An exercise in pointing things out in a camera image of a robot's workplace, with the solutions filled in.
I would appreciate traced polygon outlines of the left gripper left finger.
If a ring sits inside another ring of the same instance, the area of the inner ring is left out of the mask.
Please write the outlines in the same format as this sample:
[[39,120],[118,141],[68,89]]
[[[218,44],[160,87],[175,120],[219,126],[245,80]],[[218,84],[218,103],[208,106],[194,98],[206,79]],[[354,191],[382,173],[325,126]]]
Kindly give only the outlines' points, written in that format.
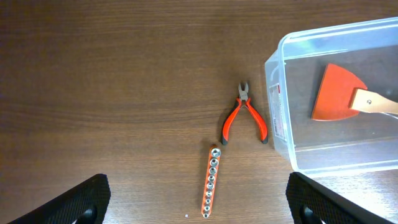
[[107,175],[96,174],[11,223],[102,224],[110,198]]

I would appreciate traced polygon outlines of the clear plastic storage container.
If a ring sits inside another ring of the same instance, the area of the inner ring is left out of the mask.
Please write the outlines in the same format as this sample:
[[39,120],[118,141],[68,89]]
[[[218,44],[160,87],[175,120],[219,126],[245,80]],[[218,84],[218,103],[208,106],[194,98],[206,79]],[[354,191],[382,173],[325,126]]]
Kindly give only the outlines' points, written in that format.
[[309,177],[397,168],[397,116],[360,113],[339,121],[311,118],[330,63],[397,100],[395,17],[292,32],[265,63],[275,150]]

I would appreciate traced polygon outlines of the orange scraper with wooden handle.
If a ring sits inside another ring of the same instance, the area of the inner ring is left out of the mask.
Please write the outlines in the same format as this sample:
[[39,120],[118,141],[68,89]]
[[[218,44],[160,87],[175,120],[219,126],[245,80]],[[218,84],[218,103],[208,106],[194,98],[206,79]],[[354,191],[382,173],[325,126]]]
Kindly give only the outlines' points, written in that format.
[[338,65],[326,66],[312,111],[315,121],[338,121],[359,113],[397,114],[397,103],[369,91],[352,72]]

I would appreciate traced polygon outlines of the orange socket bit rail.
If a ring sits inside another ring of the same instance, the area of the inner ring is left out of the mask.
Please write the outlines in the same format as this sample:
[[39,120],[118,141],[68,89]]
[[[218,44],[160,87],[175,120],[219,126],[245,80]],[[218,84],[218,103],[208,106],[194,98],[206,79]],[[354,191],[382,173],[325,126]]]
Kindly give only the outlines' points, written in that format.
[[207,160],[205,186],[201,204],[201,214],[203,218],[208,218],[212,212],[220,157],[221,149],[217,145],[212,145]]

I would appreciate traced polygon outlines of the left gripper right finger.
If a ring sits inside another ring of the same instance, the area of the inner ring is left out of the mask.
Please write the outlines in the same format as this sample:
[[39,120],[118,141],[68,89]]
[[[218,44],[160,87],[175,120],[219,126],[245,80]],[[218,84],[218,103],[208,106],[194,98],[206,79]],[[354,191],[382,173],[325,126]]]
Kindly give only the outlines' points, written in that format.
[[299,172],[290,173],[285,195],[295,224],[390,222]]

